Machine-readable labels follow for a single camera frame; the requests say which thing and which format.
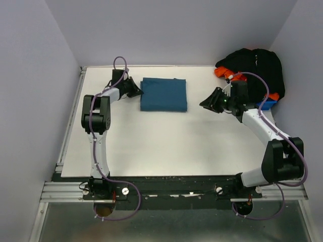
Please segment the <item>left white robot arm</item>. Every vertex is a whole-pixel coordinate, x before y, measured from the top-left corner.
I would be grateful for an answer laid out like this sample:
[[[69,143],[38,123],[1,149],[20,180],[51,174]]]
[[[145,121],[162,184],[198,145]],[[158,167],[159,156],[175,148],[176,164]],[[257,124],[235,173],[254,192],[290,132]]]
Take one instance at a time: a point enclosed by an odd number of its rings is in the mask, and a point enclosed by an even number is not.
[[[112,121],[111,104],[124,95],[133,98],[142,94],[127,69],[113,69],[112,79],[101,92],[83,97],[81,126],[88,135],[91,158],[90,177],[83,190],[85,197],[104,200],[113,197],[114,185],[108,181],[110,169],[106,155],[106,137]]]

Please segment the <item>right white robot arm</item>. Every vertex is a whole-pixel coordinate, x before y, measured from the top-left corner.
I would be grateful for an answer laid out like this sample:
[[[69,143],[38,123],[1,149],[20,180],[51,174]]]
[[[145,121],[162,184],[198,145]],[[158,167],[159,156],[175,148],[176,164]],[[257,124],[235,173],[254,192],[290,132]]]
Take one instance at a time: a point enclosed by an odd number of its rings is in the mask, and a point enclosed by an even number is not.
[[[303,141],[279,131],[259,110],[259,104],[249,100],[246,82],[234,81],[229,92],[216,87],[199,105],[215,113],[230,112],[265,145],[260,167],[237,174],[238,182],[232,185],[235,196],[245,197],[250,187],[304,177]]]

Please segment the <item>teal blue t shirt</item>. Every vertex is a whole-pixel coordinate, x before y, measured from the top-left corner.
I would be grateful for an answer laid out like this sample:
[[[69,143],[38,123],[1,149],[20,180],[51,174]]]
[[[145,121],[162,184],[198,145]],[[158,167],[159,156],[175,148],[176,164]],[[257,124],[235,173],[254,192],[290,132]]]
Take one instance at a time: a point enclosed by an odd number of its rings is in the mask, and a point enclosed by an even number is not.
[[[185,79],[143,78],[141,111],[187,112]]]

